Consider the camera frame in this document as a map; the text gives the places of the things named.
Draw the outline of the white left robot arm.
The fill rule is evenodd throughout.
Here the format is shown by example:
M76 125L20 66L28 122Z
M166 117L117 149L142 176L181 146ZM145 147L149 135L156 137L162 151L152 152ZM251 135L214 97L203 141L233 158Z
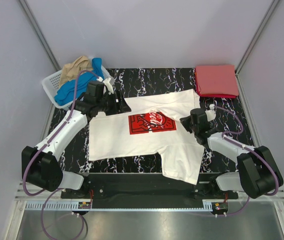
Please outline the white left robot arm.
M90 81L86 91L74 100L64 119L35 147L26 146L22 151L22 178L24 192L31 196L26 184L33 184L41 191L54 192L70 189L79 198L89 194L89 185L79 173L63 171L59 159L77 133L97 116L128 113L131 108L123 95L114 90L110 78Z

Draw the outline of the white Coca-Cola t-shirt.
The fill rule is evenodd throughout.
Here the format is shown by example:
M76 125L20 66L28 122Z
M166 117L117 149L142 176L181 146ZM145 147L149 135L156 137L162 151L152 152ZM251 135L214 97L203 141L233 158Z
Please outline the white Coca-Cola t-shirt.
M130 97L126 102L131 112L100 112L90 121L89 161L159 153L165 177L196 184L204 147L180 122L200 107L196 92Z

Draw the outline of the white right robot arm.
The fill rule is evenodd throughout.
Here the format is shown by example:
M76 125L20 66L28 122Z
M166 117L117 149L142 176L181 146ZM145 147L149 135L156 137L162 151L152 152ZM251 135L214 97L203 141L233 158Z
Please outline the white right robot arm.
M227 191L244 192L250 198L274 196L283 185L283 178L272 153L265 146L249 146L230 137L231 131L218 131L211 127L217 106L204 110L195 108L190 115L180 119L187 132L194 135L203 147L217 152L235 162L237 172L217 176L209 185L210 195L220 198Z

